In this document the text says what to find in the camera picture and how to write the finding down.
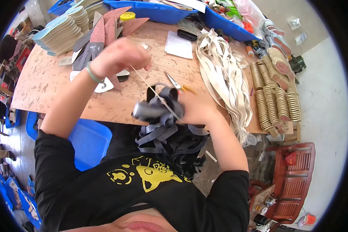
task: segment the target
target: woman's arm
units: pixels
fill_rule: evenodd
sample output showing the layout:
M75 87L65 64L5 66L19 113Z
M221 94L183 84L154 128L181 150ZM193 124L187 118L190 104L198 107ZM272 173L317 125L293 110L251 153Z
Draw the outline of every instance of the woman's arm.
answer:
M247 158L241 144L223 115L204 96L190 92L180 93L179 102L184 105L183 123L206 125L210 130L214 151L222 171L249 171Z
M152 66L151 56L141 45L121 38L106 47L90 63L90 70L94 76L103 80L124 69L130 69L130 64L135 69L144 68L147 71ZM41 130L67 139L97 85L87 70L83 69L56 96L46 113Z

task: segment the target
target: scissors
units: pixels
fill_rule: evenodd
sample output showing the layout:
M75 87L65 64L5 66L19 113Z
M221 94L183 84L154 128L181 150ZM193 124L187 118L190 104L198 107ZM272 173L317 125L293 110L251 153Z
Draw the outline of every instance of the scissors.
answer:
M179 84L178 82L176 82L176 81L174 80L174 78L172 78L172 77L170 76L170 74L168 74L167 71L164 71L164 72L166 73L167 77L169 78L169 80L172 82L172 84L174 85L174 87L175 87L177 90L181 90L181 91L183 91L183 92L190 91L190 92L192 92L192 93L194 93L194 94L197 94L195 90L193 90L191 87L189 87L189 86L187 86L187 85L184 85L183 87L180 86L180 84Z

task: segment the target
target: yellow scissor handle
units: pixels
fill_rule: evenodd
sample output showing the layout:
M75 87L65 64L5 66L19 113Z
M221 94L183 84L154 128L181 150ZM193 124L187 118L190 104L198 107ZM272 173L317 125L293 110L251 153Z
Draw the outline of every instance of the yellow scissor handle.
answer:
M183 90L183 92L190 91L193 94L197 95L196 91L194 89L192 89L190 86L187 86L187 85L184 85L183 87L181 87L181 90Z

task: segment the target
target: yellow bottle cap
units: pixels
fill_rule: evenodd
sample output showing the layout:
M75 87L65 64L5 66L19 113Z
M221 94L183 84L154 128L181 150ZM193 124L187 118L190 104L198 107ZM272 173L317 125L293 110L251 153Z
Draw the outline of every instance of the yellow bottle cap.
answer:
M135 19L135 13L134 12L125 12L120 16L121 21L127 21L129 19Z

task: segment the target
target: green plastic bag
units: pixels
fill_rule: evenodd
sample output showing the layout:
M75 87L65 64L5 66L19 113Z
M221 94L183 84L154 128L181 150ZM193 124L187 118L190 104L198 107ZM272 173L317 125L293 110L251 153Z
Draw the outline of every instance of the green plastic bag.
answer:
M231 0L215 0L215 2L219 5L222 5L223 7L229 7L231 9L231 11L226 13L226 15L228 15L229 17L233 17L235 15L239 19L242 19L242 16Z

